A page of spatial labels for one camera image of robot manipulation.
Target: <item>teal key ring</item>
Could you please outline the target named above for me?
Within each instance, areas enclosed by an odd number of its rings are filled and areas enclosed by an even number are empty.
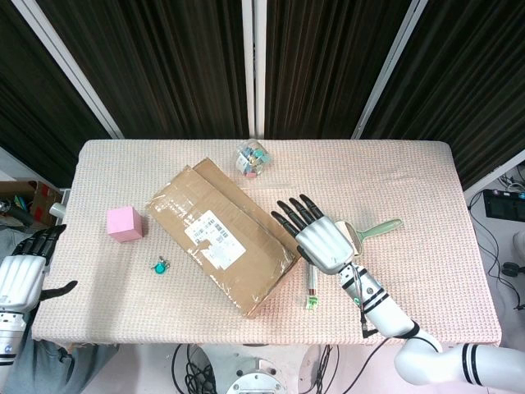
[[[161,256],[158,256],[158,261],[155,265],[151,267],[151,269],[155,270],[155,273],[158,275],[162,275],[166,272],[166,270],[170,267],[170,264],[163,259]]]

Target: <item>table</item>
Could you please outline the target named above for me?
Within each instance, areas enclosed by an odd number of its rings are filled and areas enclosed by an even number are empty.
[[[59,343],[371,344],[338,278],[320,275],[319,308],[305,309],[305,267],[246,319],[144,206],[184,165],[210,157],[268,212],[305,193],[358,229],[404,226],[365,243],[361,264],[440,341],[498,344],[500,325],[448,145],[428,141],[264,140],[272,165],[257,179],[234,165],[236,140],[94,140],[80,152],[67,229],[44,288],[77,280],[40,306],[35,339]],[[106,211],[133,205],[145,238],[119,244]],[[164,275],[151,264],[171,261]]]

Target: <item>clear plastic jar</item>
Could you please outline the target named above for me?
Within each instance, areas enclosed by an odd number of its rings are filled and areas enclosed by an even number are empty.
[[[250,139],[237,147],[235,167],[247,178],[255,178],[270,162],[270,154],[259,141]]]

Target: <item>cardboard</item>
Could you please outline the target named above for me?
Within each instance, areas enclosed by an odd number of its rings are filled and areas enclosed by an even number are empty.
[[[15,195],[24,198],[26,203],[33,202],[30,213],[33,218],[45,224],[52,226],[57,220],[49,213],[49,209],[54,203],[62,201],[62,195],[40,181],[9,181],[0,182],[0,199],[12,199]]]
[[[209,159],[186,167],[147,208],[245,316],[297,263],[293,238]]]

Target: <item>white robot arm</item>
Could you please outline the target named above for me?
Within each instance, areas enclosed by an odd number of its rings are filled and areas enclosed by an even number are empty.
[[[34,233],[0,265],[0,392],[20,348],[25,315],[41,300],[66,294],[77,284],[72,281],[63,288],[42,291],[55,244],[65,228],[61,225]]]
[[[272,216],[298,241],[298,251],[328,275],[338,274],[340,284],[361,309],[363,335],[379,332],[384,337],[406,340],[395,357],[395,368],[409,383],[466,382],[484,387],[525,393],[525,353],[512,349],[464,344],[443,351],[441,344],[423,331],[392,300],[366,268],[353,262],[354,249],[335,223],[324,216],[305,195],[279,206],[292,223],[277,212]],[[376,330],[368,331],[367,320]]]

